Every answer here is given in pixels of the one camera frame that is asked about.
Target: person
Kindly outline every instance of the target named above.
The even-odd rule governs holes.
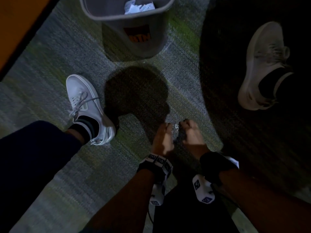
[[[289,56],[279,23],[268,22],[258,28],[247,48],[246,76],[238,93],[244,109],[265,110],[277,102],[305,106],[309,83],[286,64]]]
[[[52,180],[86,143],[102,145],[115,136],[115,127],[103,113],[98,95],[84,77],[70,75],[66,81],[74,124],[62,132],[45,121],[36,121],[0,140],[11,155],[1,157],[1,232],[8,232],[45,185]],[[198,125],[180,122],[186,132],[183,145],[200,161],[205,178],[230,194],[259,232],[309,232],[311,205],[274,191],[243,174],[219,153],[211,152]],[[142,232],[154,183],[163,182],[171,172],[162,173],[155,163],[168,161],[173,152],[172,124],[162,124],[151,147],[154,161],[146,159],[133,178],[89,221],[85,232]],[[192,182],[179,183],[156,207],[154,232],[238,232],[221,200],[199,202]]]

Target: person's right hand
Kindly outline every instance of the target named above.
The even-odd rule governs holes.
[[[184,140],[183,143],[196,159],[200,160],[202,155],[210,152],[196,122],[186,119],[183,122],[180,122],[180,125],[187,135],[187,139]]]

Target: gray carpet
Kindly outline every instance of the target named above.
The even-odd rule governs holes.
[[[245,10],[241,3],[246,0],[218,1],[176,0],[168,42],[146,60],[132,56],[113,32],[87,18],[79,0],[57,4],[0,83],[0,137],[36,120],[66,129],[70,103],[65,80],[70,74],[93,83],[119,130],[110,144],[84,146],[12,232],[81,230],[134,175],[157,126],[185,118],[197,121],[211,150],[224,144],[234,151],[232,156],[251,176],[310,198],[309,122],[282,106],[252,112],[237,103],[251,35],[275,16],[286,19],[286,9],[263,17],[252,12],[271,10],[273,4],[262,7],[248,1],[256,8]],[[199,170],[192,157],[176,147],[179,158]],[[170,177],[168,190],[176,184]],[[255,231],[238,210],[231,214],[240,232]],[[147,218],[144,232],[151,230]]]

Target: forearm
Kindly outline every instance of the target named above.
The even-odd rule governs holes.
[[[154,174],[142,169],[90,220],[86,227],[111,232],[142,232],[154,184]]]
[[[220,172],[225,190],[259,232],[311,232],[311,205],[271,190],[238,169]]]

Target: black wristband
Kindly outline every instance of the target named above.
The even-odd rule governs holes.
[[[168,159],[155,154],[149,154],[141,161],[137,172],[148,169],[155,175],[155,184],[162,184],[171,174],[173,166]]]
[[[216,152],[208,152],[201,156],[200,163],[205,179],[210,183],[222,185],[219,179],[219,173],[237,168],[231,161],[227,160],[223,155]]]

